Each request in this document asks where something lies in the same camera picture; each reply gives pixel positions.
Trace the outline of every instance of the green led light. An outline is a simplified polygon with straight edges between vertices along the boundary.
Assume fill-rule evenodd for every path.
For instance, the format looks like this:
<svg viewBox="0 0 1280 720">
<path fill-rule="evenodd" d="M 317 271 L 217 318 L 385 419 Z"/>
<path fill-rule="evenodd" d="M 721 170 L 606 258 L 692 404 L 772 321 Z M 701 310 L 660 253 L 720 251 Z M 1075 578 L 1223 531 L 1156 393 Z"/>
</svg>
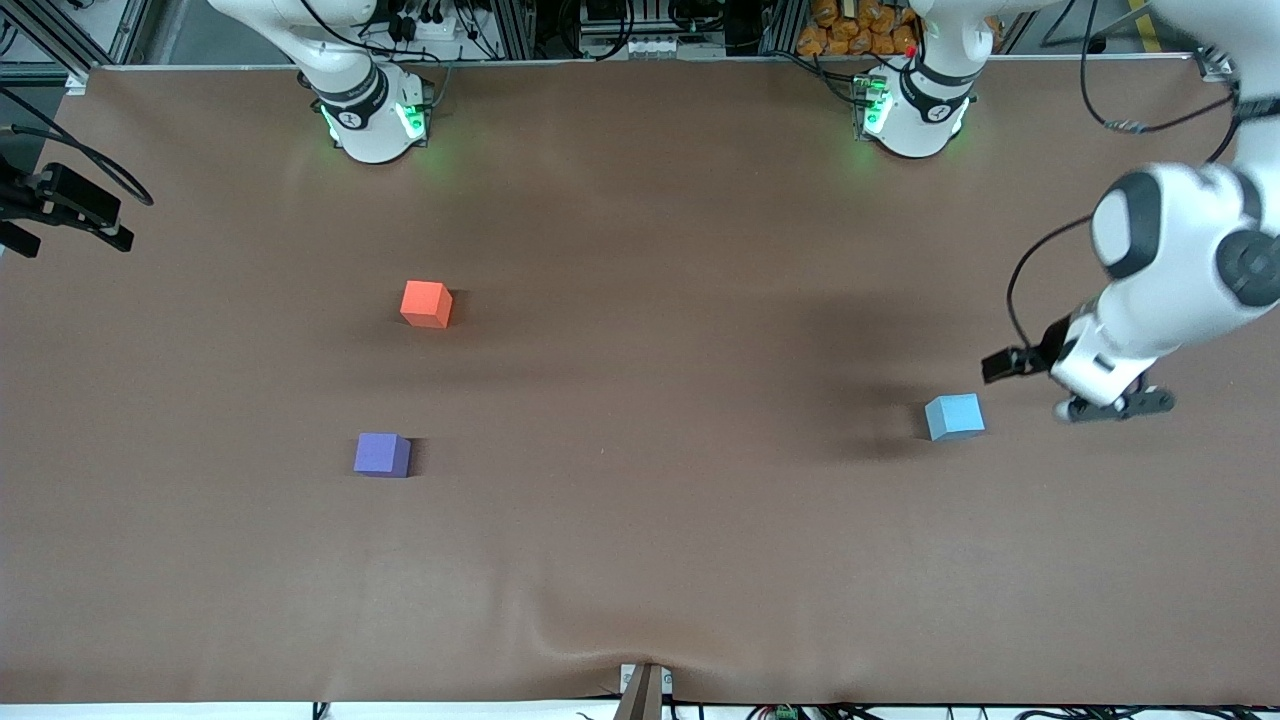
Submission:
<svg viewBox="0 0 1280 720">
<path fill-rule="evenodd" d="M 951 126 L 951 135 L 956 135 L 957 132 L 960 132 L 960 126 L 964 123 L 964 111 L 968 109 L 969 109 L 969 101 L 965 100 L 964 104 L 960 105 L 960 109 L 956 110 L 956 122 L 955 124 Z"/>
<path fill-rule="evenodd" d="M 877 92 L 876 99 L 867 108 L 867 119 L 863 122 L 863 128 L 869 133 L 878 133 L 884 129 L 884 119 L 888 118 L 891 109 L 893 109 L 893 94 L 887 90 Z"/>
<path fill-rule="evenodd" d="M 329 114 L 329 109 L 321 105 L 320 114 L 324 115 L 324 122 L 329 126 L 329 137 L 332 137 L 334 142 L 339 142 L 338 128 L 333 123 L 333 115 Z"/>
<path fill-rule="evenodd" d="M 404 132 L 413 140 L 422 137 L 426 132 L 426 122 L 422 118 L 422 109 L 417 105 L 404 106 L 399 102 L 396 104 L 396 114 L 399 115 L 401 124 L 404 126 Z"/>
</svg>

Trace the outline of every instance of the orange cube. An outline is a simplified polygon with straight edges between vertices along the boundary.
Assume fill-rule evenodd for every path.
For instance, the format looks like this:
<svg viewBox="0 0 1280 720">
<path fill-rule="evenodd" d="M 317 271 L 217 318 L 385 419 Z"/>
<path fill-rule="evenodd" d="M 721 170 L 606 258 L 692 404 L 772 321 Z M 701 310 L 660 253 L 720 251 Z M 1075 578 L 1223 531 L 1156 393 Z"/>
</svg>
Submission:
<svg viewBox="0 0 1280 720">
<path fill-rule="evenodd" d="M 401 301 L 401 315 L 415 328 L 449 327 L 449 310 L 453 310 L 453 296 L 444 283 L 408 281 L 404 283 L 404 300 Z"/>
</svg>

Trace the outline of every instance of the light blue cube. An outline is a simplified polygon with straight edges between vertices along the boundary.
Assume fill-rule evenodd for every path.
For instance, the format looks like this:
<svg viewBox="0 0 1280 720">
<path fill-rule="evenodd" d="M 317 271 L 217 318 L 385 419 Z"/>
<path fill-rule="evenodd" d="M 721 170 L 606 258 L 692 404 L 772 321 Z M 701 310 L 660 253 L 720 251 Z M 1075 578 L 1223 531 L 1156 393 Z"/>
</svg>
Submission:
<svg viewBox="0 0 1280 720">
<path fill-rule="evenodd" d="M 982 434 L 987 425 L 982 423 L 982 407 L 978 396 L 942 395 L 924 406 L 924 418 L 929 421 L 929 437 L 934 441 L 966 439 Z"/>
</svg>

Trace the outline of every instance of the brown paper sheet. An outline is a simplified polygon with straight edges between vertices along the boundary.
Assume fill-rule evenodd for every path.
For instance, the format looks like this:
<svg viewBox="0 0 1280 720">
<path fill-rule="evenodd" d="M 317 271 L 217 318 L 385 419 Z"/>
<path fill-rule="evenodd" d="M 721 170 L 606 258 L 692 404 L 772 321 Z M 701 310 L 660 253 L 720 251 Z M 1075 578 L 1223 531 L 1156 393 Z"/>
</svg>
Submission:
<svg viewBox="0 0 1280 720">
<path fill-rule="evenodd" d="M 980 387 L 1027 245 L 1225 128 L 1108 133 L 1075 72 L 992 64 L 906 161 L 785 64 L 466 68 L 387 167 L 291 72 L 96 73 L 60 118 L 157 202 L 129 255 L 3 260 L 0 700 L 590 696 L 652 659 L 691 701 L 1280 702 L 1276 318 L 1160 363 L 1165 418 Z M 1091 82 L 1153 120 L 1221 92 Z M 1103 281 L 1056 242 L 1027 323 Z M 919 438 L 972 391 L 989 434 Z M 367 430 L 412 479 L 352 474 Z"/>
</svg>

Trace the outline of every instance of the orange bag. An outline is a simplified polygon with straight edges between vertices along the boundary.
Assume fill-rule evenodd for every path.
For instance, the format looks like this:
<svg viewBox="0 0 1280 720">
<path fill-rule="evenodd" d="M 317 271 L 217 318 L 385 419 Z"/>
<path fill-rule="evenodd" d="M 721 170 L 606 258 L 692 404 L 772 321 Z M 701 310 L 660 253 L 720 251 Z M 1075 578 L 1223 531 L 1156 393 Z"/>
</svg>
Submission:
<svg viewBox="0 0 1280 720">
<path fill-rule="evenodd" d="M 872 53 L 877 55 L 892 55 L 893 54 L 893 38 L 887 35 L 873 35 L 872 36 Z"/>
<path fill-rule="evenodd" d="M 822 46 L 826 44 L 827 32 L 820 27 L 809 26 L 800 31 L 800 40 L 796 41 L 796 55 L 813 58 L 822 55 Z"/>
<path fill-rule="evenodd" d="M 861 55 L 863 53 L 872 49 L 872 33 L 870 31 L 859 32 L 856 37 L 849 41 L 849 54 Z"/>
<path fill-rule="evenodd" d="M 861 0 L 858 5 L 858 24 L 872 32 L 888 32 L 896 17 L 893 8 L 886 8 L 879 0 Z"/>
<path fill-rule="evenodd" d="M 893 53 L 897 55 L 905 55 L 908 49 L 915 47 L 915 31 L 911 26 L 902 26 L 893 31 Z"/>
<path fill-rule="evenodd" d="M 840 19 L 840 5 L 836 4 L 836 0 L 813 0 L 812 9 L 813 20 L 819 27 L 831 27 Z"/>
<path fill-rule="evenodd" d="M 849 42 L 850 40 L 858 37 L 861 28 L 858 27 L 858 20 L 850 18 L 838 19 L 836 20 L 836 24 L 831 26 L 831 38 Z"/>
</svg>

